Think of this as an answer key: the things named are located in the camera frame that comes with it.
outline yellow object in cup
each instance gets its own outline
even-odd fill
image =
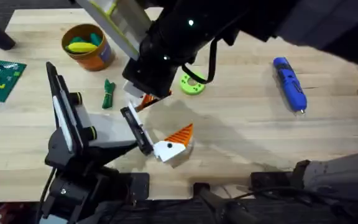
[[[75,42],[67,46],[67,50],[73,53],[87,53],[97,49],[98,46],[91,43]]]

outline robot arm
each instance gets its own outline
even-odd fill
[[[120,4],[117,0],[96,2],[99,1]],[[200,83],[211,82],[217,41],[223,39],[233,45],[240,30],[261,41],[281,36],[290,43],[315,47],[358,63],[358,1],[125,0],[122,2],[128,4],[126,8],[116,7],[118,12],[109,11],[111,16],[104,19],[94,12],[88,0],[78,2],[131,57],[123,77],[136,89],[157,98],[169,95],[178,67]],[[139,11],[154,6],[163,7],[163,11],[150,23],[144,12]],[[128,50],[128,41],[123,41],[121,35],[108,32],[111,23],[105,20],[114,23],[120,10],[128,27],[119,33],[134,30],[133,39],[138,40],[132,44],[132,50]],[[193,63],[199,49],[210,41],[208,78],[201,80],[186,64]]]

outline orange and white object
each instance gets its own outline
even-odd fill
[[[192,135],[193,124],[189,124],[167,137],[164,141],[155,143],[153,146],[154,155],[159,157],[162,162],[168,161],[186,150]]]

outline floor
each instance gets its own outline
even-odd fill
[[[68,0],[0,0],[0,27],[5,29],[15,9],[46,9],[79,7]],[[146,202],[142,206],[153,207],[156,203]],[[246,200],[249,211],[257,217],[274,220],[274,223],[342,223],[339,222],[327,207],[309,208],[297,203],[286,203],[271,200]],[[128,215],[118,213],[114,223],[211,223],[208,212],[200,203],[190,203],[180,207],[168,207],[153,213],[139,212]]]

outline green object in cup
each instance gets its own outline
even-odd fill
[[[91,43],[93,45],[99,46],[102,43],[102,38],[100,38],[97,34],[91,34]]]
[[[75,43],[75,42],[81,42],[81,43],[85,43],[87,41],[85,41],[84,39],[82,39],[81,37],[74,37],[72,38],[72,40],[70,41],[70,43]]]

